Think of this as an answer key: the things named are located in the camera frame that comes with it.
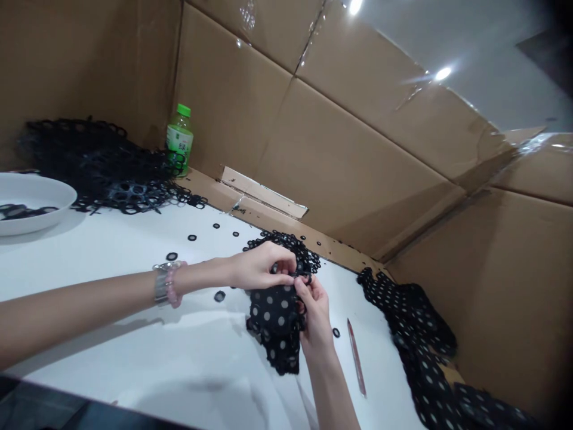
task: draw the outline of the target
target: rubber ring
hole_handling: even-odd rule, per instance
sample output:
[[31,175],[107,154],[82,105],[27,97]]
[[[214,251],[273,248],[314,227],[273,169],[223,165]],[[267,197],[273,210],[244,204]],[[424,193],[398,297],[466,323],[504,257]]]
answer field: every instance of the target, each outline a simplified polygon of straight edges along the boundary
[[222,291],[218,291],[215,293],[215,301],[221,303],[225,299],[226,294]]

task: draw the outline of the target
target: green tea bottle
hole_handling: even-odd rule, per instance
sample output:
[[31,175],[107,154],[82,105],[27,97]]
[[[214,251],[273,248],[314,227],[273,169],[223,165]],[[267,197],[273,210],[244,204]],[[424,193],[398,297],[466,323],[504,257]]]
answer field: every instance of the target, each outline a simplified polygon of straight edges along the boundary
[[183,171],[177,176],[187,175],[187,164],[189,163],[189,152],[193,143],[193,133],[191,133],[191,109],[185,105],[177,105],[177,113],[171,117],[167,126],[167,149],[177,152],[185,157]]

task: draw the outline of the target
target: polka dot fabric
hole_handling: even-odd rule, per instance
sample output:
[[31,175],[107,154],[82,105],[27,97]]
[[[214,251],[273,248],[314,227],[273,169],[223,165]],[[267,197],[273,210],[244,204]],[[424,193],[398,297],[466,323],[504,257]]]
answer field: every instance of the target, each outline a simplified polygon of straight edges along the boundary
[[[297,271],[292,276],[317,273],[321,267],[319,256],[310,252],[295,235],[273,230],[263,231],[262,239],[248,241],[253,249],[266,241],[272,241],[291,250],[297,258]],[[247,329],[267,351],[267,360],[279,375],[298,374],[299,334],[306,327],[306,308],[292,286],[279,285],[266,290],[251,290],[251,316]]]
[[486,391],[456,383],[454,392],[464,417],[477,428],[541,429],[528,413],[491,397]]
[[[425,427],[432,430],[537,428],[525,426],[534,421],[523,411],[520,413],[526,419],[521,423],[515,421],[516,408],[492,399],[485,392],[460,384],[456,384],[455,390],[451,389],[438,366],[447,366],[449,359],[434,354],[432,349],[452,357],[457,341],[419,285],[397,285],[382,272],[374,279],[371,268],[358,275],[358,283],[366,300],[384,312],[412,390],[416,412]],[[502,407],[512,412],[502,416]]]

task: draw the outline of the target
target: white wall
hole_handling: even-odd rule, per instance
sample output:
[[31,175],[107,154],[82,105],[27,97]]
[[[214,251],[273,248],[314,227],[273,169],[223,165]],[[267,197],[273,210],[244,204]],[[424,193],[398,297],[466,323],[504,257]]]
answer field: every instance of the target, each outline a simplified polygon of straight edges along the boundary
[[[359,16],[501,130],[573,131],[573,100],[515,45],[548,26],[535,0],[363,0]],[[557,121],[546,122],[555,117]]]

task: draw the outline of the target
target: bracelet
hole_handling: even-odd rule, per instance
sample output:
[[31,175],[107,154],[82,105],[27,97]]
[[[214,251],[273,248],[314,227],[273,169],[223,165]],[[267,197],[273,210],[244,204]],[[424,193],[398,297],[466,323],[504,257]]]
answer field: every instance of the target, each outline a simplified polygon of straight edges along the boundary
[[187,263],[176,261],[153,266],[152,269],[158,272],[155,279],[155,304],[158,307],[170,303],[173,309],[177,309],[181,305],[181,296],[173,288],[175,272],[181,266],[187,266]]

